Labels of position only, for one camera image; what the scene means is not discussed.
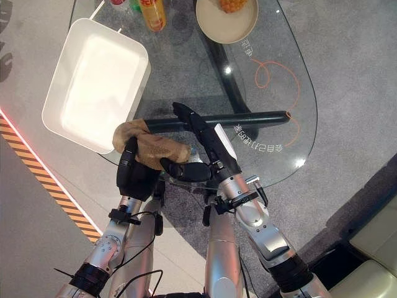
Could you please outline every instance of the warning stripe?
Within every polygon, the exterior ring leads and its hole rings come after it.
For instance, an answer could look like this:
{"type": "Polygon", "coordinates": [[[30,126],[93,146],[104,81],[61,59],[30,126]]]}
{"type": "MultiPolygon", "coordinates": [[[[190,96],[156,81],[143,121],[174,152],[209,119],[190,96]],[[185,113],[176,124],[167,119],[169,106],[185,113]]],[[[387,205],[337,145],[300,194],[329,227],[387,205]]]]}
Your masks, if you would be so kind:
{"type": "Polygon", "coordinates": [[[55,181],[43,165],[36,159],[34,154],[24,144],[16,131],[9,125],[0,110],[0,134],[7,141],[10,147],[21,158],[23,163],[35,175],[45,190],[54,198],[55,202],[66,212],[69,218],[78,226],[89,241],[95,243],[100,238],[98,230],[84,216],[76,204],[62,190],[62,187],[55,181]]]}

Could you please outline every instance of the silver arm segment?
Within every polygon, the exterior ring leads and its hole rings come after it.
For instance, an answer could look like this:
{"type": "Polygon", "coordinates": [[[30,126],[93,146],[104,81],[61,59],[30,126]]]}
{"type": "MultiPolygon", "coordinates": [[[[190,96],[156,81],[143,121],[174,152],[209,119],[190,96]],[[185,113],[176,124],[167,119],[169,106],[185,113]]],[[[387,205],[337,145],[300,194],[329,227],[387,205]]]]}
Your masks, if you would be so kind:
{"type": "MultiPolygon", "coordinates": [[[[126,206],[126,212],[137,213],[141,207],[141,201],[134,198],[122,196],[119,203],[120,206],[126,206]]],[[[105,229],[104,234],[95,243],[94,249],[90,255],[84,260],[84,264],[75,274],[69,284],[65,284],[56,298],[94,298],[95,295],[89,292],[100,292],[109,276],[117,265],[122,262],[124,255],[124,247],[126,242],[126,234],[133,225],[126,222],[117,222],[111,219],[105,229]],[[81,289],[76,284],[84,284],[84,277],[88,277],[92,284],[81,289]]]]}
{"type": "Polygon", "coordinates": [[[288,240],[273,225],[267,207],[252,199],[252,191],[241,174],[220,183],[227,200],[243,202],[236,208],[236,220],[247,232],[263,267],[279,285],[284,298],[331,298],[321,281],[308,270],[288,240]]]}
{"type": "Polygon", "coordinates": [[[229,214],[212,207],[205,263],[205,293],[211,298],[241,298],[243,283],[238,247],[229,214]]]}

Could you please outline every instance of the silver metal arm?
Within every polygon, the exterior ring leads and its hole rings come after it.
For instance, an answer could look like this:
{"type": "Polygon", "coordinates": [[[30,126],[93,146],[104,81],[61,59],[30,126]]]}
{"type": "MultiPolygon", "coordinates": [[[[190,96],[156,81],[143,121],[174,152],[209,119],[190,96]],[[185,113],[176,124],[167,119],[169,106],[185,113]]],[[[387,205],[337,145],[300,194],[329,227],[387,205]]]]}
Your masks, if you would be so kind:
{"type": "MultiPolygon", "coordinates": [[[[139,211],[141,203],[141,201],[134,198],[122,196],[119,207],[122,205],[126,206],[126,212],[134,214],[139,211]]],[[[56,298],[95,297],[88,292],[100,292],[115,267],[122,262],[126,234],[129,228],[129,223],[117,222],[114,219],[110,220],[104,234],[95,243],[94,249],[84,260],[84,264],[75,274],[71,283],[65,284],[56,295],[56,298]],[[89,279],[97,282],[86,286],[87,289],[81,289],[78,284],[84,284],[84,275],[89,273],[92,273],[89,279]]]]}
{"type": "MultiPolygon", "coordinates": [[[[258,179],[250,178],[258,188],[258,179]]],[[[247,232],[249,241],[263,267],[275,279],[284,298],[331,298],[321,281],[308,270],[292,245],[270,221],[267,207],[252,199],[252,193],[242,174],[220,183],[227,200],[243,202],[236,208],[236,220],[247,232]]]]}

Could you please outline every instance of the beige cloth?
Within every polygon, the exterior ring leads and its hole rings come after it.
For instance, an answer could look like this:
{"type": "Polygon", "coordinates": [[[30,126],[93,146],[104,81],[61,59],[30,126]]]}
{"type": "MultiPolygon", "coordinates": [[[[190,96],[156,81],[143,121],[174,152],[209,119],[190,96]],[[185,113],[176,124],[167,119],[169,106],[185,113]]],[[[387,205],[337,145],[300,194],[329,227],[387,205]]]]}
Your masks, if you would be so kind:
{"type": "Polygon", "coordinates": [[[166,157],[176,163],[185,163],[190,156],[190,146],[152,135],[143,119],[136,119],[120,124],[113,135],[113,147],[123,153],[125,143],[132,137],[138,141],[136,161],[152,168],[162,170],[160,158],[166,157]]]}

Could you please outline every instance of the white plastic tray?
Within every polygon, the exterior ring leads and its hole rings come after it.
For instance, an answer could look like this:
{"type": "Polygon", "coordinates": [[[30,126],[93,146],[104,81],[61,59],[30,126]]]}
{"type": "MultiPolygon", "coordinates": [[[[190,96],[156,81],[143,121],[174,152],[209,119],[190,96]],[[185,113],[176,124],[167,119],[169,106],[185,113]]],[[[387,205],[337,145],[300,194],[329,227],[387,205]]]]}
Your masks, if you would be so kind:
{"type": "Polygon", "coordinates": [[[150,74],[142,44],[90,19],[70,28],[42,120],[45,127],[88,149],[113,150],[116,127],[133,117],[150,74]]]}

